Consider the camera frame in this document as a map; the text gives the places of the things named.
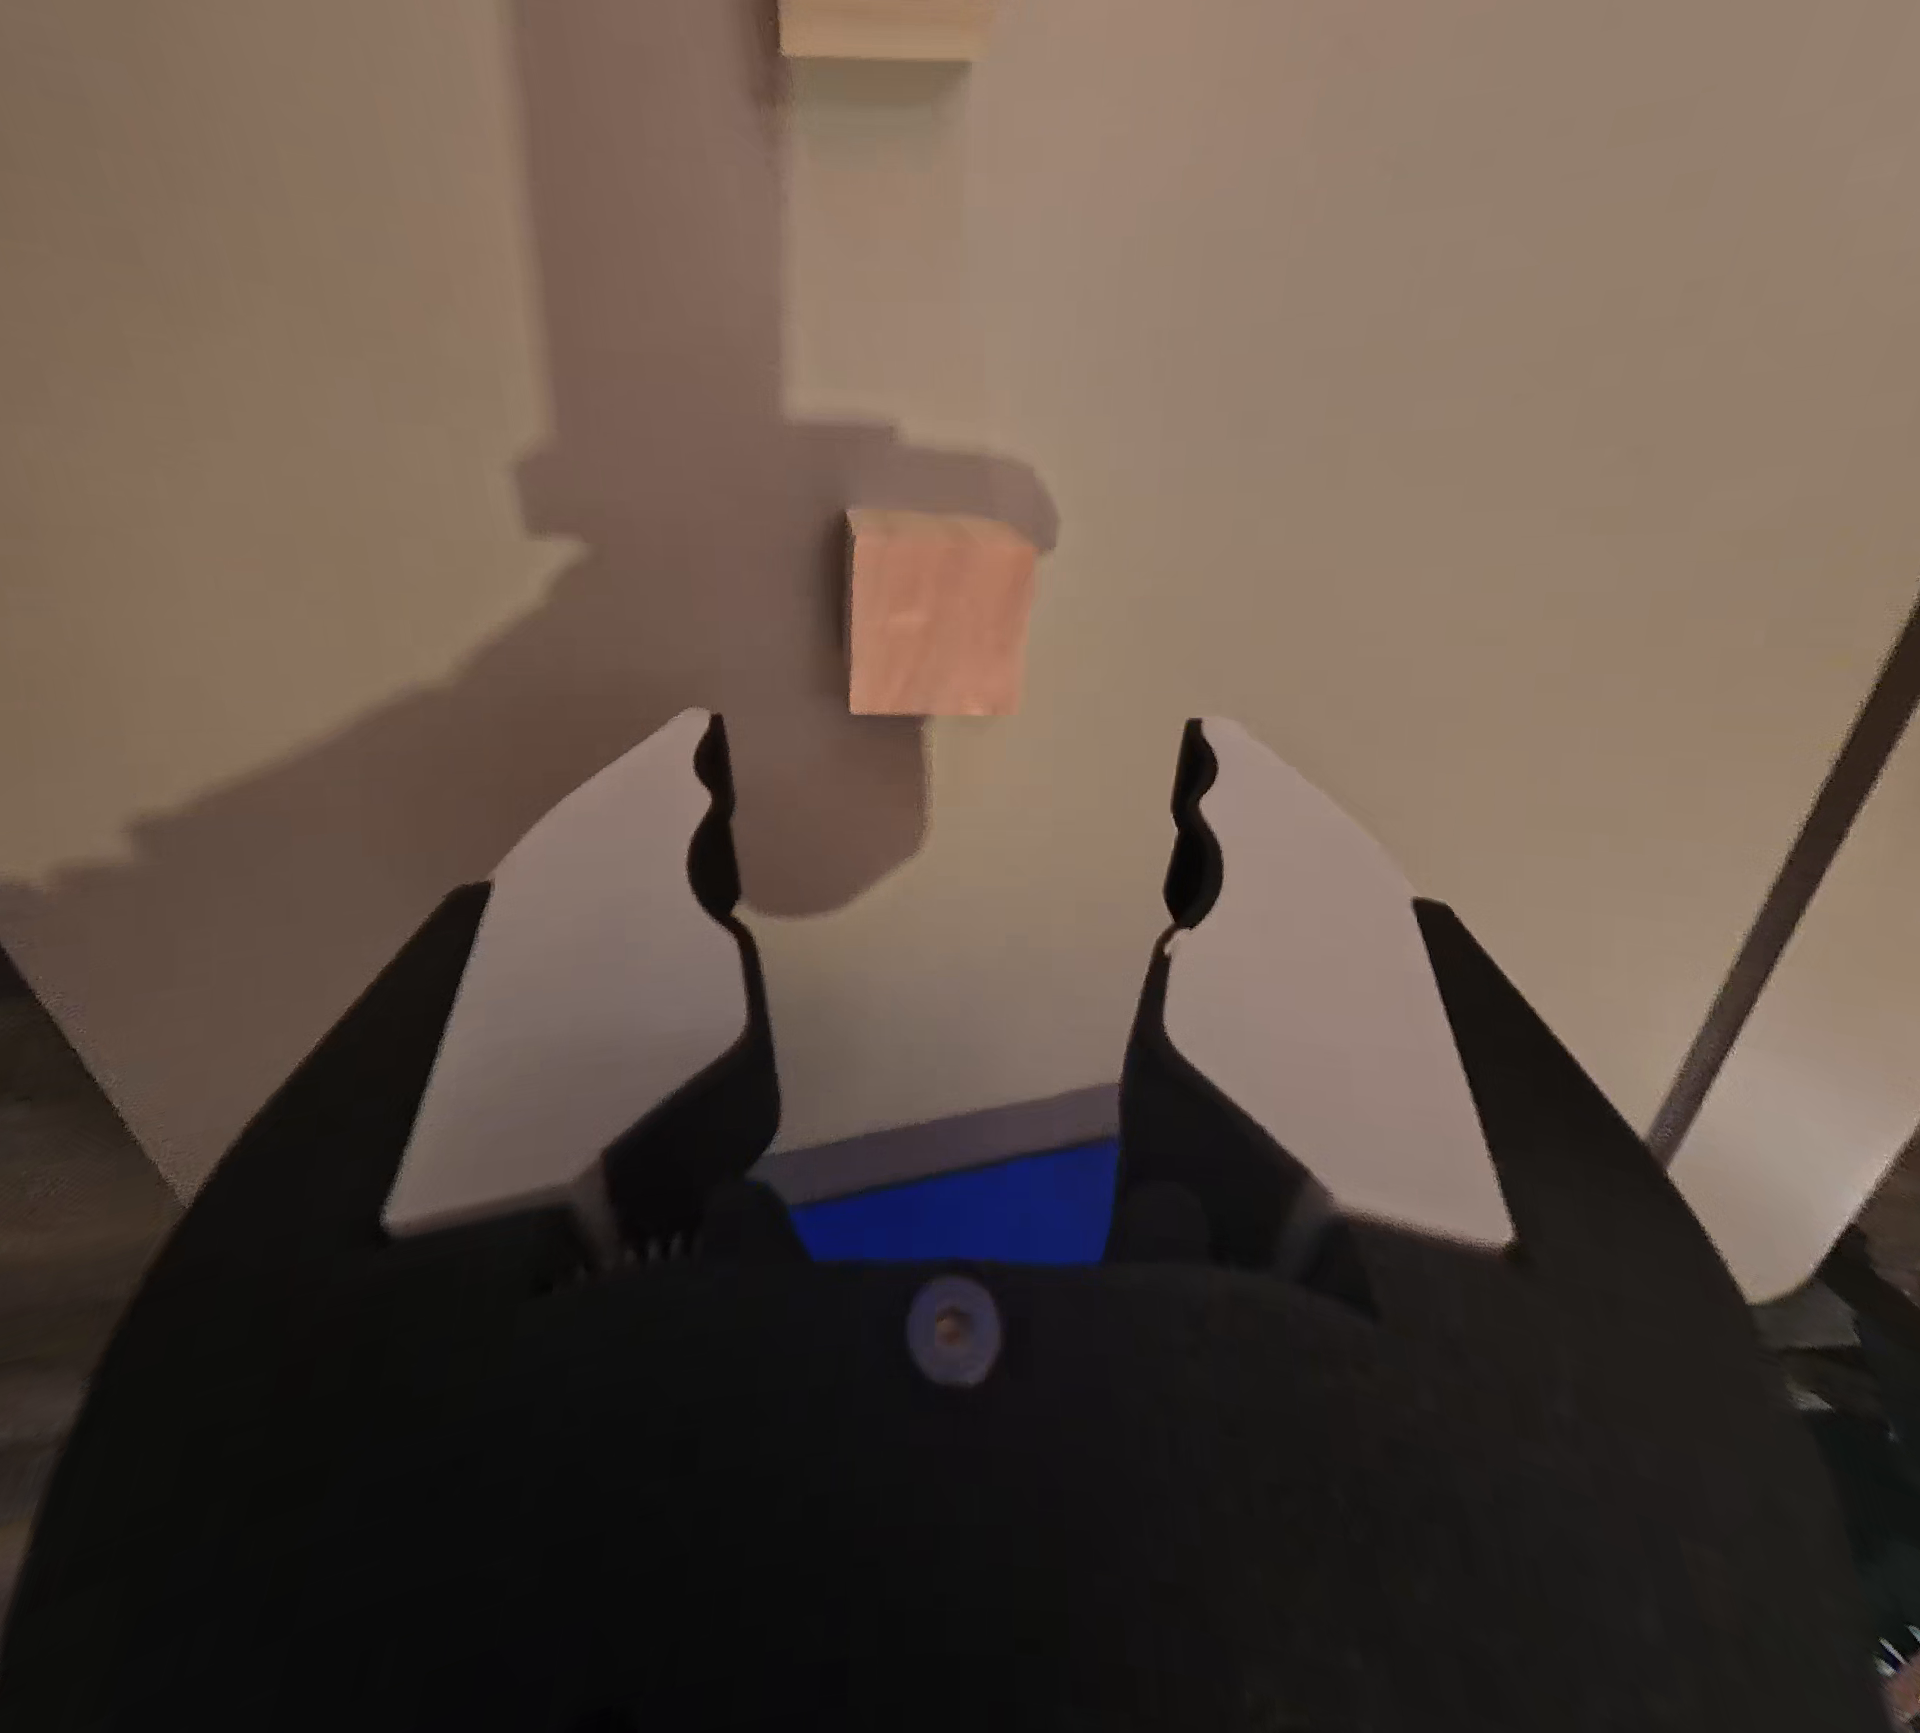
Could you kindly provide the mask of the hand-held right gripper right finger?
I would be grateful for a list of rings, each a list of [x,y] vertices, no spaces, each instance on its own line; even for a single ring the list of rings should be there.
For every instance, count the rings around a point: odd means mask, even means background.
[[[1321,1268],[1352,1226],[1471,1254],[1512,1222],[1410,883],[1246,727],[1184,724],[1166,929],[1119,1081],[1116,1213],[1182,1192],[1206,1254]]]

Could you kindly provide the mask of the blue plastic bin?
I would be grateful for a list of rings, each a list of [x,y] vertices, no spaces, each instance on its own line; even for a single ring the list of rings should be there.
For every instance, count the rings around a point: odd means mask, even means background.
[[[1089,1267],[1113,1222],[1119,1142],[1029,1151],[991,1165],[792,1203],[817,1260]]]

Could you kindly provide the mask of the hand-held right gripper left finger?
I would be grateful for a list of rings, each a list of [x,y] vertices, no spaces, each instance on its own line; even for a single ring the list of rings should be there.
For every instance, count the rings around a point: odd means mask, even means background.
[[[564,1206],[600,1259],[695,1245],[781,1122],[735,809],[726,723],[692,708],[508,850],[383,1211],[391,1235]]]

